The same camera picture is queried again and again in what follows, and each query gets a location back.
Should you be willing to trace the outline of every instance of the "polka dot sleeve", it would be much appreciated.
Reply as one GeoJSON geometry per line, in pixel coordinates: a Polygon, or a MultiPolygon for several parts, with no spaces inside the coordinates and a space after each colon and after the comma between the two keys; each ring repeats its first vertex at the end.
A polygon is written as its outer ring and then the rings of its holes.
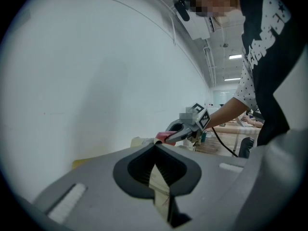
{"type": "Polygon", "coordinates": [[[249,62],[242,56],[243,69],[239,86],[234,94],[234,98],[244,103],[252,110],[257,110],[255,86],[252,79],[252,71],[249,66],[249,62]]]}

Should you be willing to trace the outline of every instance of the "black cable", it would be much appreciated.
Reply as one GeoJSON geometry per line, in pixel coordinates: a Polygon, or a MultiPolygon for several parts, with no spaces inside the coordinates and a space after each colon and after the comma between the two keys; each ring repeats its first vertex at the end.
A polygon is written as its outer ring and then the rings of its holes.
{"type": "Polygon", "coordinates": [[[232,155],[238,157],[237,154],[235,154],[235,153],[234,153],[233,151],[231,151],[227,146],[225,146],[225,144],[221,141],[220,137],[218,137],[218,134],[216,133],[215,129],[212,128],[212,130],[214,131],[214,133],[215,133],[215,135],[216,135],[218,141],[222,144],[222,146],[225,147],[232,155]]]}

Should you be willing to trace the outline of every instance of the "black t-shirt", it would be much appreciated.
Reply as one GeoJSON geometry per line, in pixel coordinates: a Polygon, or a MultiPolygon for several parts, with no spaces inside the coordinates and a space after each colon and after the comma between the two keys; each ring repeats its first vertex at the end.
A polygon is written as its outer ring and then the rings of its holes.
{"type": "Polygon", "coordinates": [[[240,0],[240,5],[245,16],[245,54],[235,97],[251,108],[255,98],[265,119],[258,138],[258,145],[263,145],[289,129],[273,93],[303,52],[307,33],[301,19],[305,15],[299,12],[300,0],[240,0]],[[243,90],[248,90],[246,97],[243,90]]]}

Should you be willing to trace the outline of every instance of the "white wall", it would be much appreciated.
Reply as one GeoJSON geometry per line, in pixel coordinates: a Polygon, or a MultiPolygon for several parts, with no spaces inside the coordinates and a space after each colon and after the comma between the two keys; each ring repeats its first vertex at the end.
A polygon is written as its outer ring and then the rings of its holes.
{"type": "Polygon", "coordinates": [[[29,201],[74,160],[154,137],[209,98],[161,7],[118,1],[32,0],[1,46],[1,162],[29,201]]]}
{"type": "Polygon", "coordinates": [[[213,100],[213,91],[215,91],[215,90],[233,90],[233,89],[237,89],[238,85],[239,85],[238,80],[235,80],[235,81],[232,81],[232,83],[211,87],[209,89],[209,93],[210,93],[209,98],[208,98],[209,103],[213,103],[214,102],[214,100],[213,100]]]}

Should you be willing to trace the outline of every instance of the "ceiling light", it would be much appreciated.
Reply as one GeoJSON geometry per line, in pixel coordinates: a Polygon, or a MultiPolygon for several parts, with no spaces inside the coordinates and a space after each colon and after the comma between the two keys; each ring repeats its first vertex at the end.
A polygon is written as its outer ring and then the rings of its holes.
{"type": "Polygon", "coordinates": [[[230,81],[230,80],[239,80],[241,78],[234,78],[234,79],[225,79],[225,81],[230,81]]]}
{"type": "Polygon", "coordinates": [[[237,59],[237,58],[242,58],[242,55],[232,55],[232,56],[229,56],[229,59],[237,59]]]}

